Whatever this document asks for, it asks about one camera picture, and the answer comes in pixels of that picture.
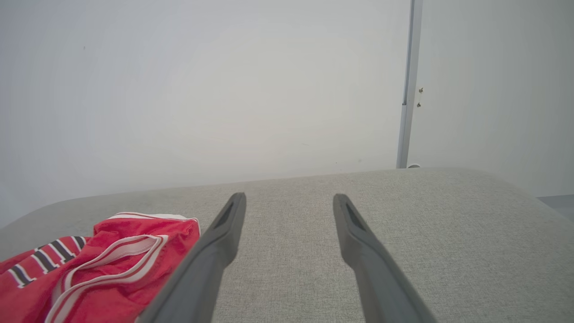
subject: gray floor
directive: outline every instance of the gray floor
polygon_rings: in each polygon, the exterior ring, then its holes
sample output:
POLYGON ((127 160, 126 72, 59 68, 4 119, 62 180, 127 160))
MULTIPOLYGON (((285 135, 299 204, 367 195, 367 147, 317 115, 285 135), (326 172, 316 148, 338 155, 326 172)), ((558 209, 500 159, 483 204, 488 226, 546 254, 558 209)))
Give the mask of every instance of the gray floor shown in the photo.
POLYGON ((538 199, 574 222, 574 195, 539 197, 538 199))

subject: red fabric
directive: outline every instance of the red fabric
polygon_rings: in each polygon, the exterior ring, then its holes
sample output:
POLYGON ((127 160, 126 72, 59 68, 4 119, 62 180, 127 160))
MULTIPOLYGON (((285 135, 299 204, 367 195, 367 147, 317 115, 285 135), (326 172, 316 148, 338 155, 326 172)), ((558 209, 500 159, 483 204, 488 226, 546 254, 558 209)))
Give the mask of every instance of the red fabric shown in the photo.
POLYGON ((86 238, 81 250, 73 237, 63 237, 43 246, 41 251, 25 252, 0 263, 0 322, 44 321, 48 314, 48 319, 54 322, 133 322, 200 234, 195 219, 174 220, 143 214, 136 217, 139 218, 117 215, 97 224, 93 238, 86 238), (147 236, 130 238, 144 234, 147 236), (66 256, 59 253, 62 247, 58 250, 54 244, 64 245, 75 258, 65 261, 66 256), (140 249, 144 252, 124 255, 126 250, 140 249), (38 261, 42 257, 39 252, 59 267, 44 274, 46 268, 38 261), (106 259, 112 261, 101 263, 106 259), (23 287, 19 287, 22 282, 14 276, 21 269, 30 279, 35 278, 23 287), (67 278, 69 288, 64 283, 67 278))

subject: white trim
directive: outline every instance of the white trim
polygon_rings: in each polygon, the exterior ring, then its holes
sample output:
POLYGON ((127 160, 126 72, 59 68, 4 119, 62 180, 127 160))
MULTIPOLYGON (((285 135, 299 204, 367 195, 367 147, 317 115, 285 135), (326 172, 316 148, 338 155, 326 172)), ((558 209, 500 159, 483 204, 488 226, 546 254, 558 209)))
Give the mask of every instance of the white trim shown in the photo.
POLYGON ((190 218, 186 218, 186 217, 181 216, 179 214, 145 214, 145 213, 138 213, 138 212, 120 212, 120 213, 117 213, 116 215, 114 215, 113 217, 111 217, 109 219, 115 219, 115 218, 135 218, 135 219, 156 218, 156 219, 183 220, 183 221, 192 220, 190 218))
POLYGON ((164 234, 161 234, 159 236, 148 236, 148 235, 145 236, 155 239, 155 243, 134 267, 121 274, 100 276, 91 279, 87 282, 83 282, 77 284, 76 286, 73 286, 69 290, 65 291, 58 298, 58 300, 56 301, 54 306, 52 306, 50 312, 48 313, 48 316, 46 317, 46 322, 65 321, 66 317, 72 310, 77 299, 89 287, 103 284, 112 284, 112 283, 131 283, 143 278, 149 272, 151 267, 154 265, 157 256, 160 254, 160 250, 167 243, 169 238, 167 235, 164 234))
POLYGON ((64 290, 69 290, 70 288, 72 288, 72 277, 76 273, 76 271, 82 269, 94 268, 97 266, 103 266, 105 264, 109 264, 125 256, 139 255, 141 253, 149 251, 156 244, 157 244, 157 238, 154 236, 148 236, 146 234, 140 236, 127 237, 118 240, 114 242, 111 246, 107 247, 106 250, 104 250, 104 252, 102 252, 98 257, 70 270, 70 272, 66 274, 66 277, 64 279, 64 290), (133 244, 122 245, 137 240, 141 241, 138 241, 133 244))

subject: gray upholstery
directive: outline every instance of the gray upholstery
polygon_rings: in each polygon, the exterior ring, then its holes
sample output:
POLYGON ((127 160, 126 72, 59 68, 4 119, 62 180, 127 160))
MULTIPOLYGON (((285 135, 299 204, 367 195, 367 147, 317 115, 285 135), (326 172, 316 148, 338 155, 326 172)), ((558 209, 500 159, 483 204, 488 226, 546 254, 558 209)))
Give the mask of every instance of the gray upholstery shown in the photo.
POLYGON ((90 235, 117 212, 197 217, 247 195, 235 261, 215 321, 361 321, 353 271, 340 256, 335 193, 349 195, 439 321, 574 317, 574 223, 516 187, 461 169, 375 171, 74 199, 0 230, 0 257, 66 235, 90 235))

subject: white wall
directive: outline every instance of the white wall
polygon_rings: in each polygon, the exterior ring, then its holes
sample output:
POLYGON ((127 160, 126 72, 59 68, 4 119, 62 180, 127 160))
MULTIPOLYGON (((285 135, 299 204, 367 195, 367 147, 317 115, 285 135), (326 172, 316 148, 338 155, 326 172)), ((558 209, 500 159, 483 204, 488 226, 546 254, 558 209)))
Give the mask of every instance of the white wall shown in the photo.
POLYGON ((424 0, 409 163, 574 194, 573 13, 570 0, 424 0))
POLYGON ((0 227, 49 203, 394 168, 408 1, 3 1, 0 227))

